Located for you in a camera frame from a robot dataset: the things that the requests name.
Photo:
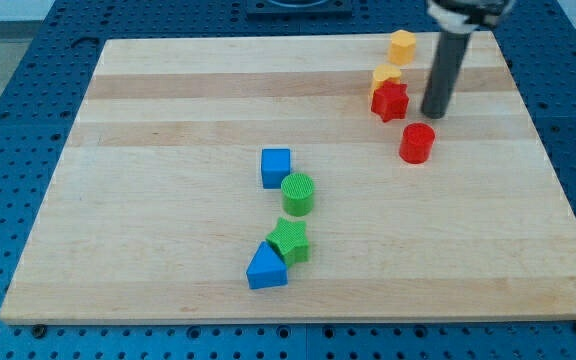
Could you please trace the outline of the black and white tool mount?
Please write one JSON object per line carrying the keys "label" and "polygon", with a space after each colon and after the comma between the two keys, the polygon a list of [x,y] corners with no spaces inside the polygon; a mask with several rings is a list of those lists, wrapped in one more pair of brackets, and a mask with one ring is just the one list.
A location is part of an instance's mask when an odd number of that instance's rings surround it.
{"label": "black and white tool mount", "polygon": [[427,0],[427,13],[442,30],[469,34],[479,27],[494,29],[511,12],[515,0]]}

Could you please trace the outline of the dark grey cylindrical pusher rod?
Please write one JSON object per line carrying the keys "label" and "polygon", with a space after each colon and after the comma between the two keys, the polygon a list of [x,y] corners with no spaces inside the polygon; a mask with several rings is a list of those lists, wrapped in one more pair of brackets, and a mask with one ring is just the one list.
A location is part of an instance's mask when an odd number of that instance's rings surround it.
{"label": "dark grey cylindrical pusher rod", "polygon": [[470,37],[470,33],[441,31],[421,104],[426,117],[439,119],[446,114]]}

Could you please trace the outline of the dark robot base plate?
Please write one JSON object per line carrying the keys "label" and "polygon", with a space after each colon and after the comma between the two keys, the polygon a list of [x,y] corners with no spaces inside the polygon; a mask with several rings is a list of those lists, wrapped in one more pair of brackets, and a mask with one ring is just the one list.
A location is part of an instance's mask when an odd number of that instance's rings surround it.
{"label": "dark robot base plate", "polygon": [[244,0],[248,17],[350,15],[352,0]]}

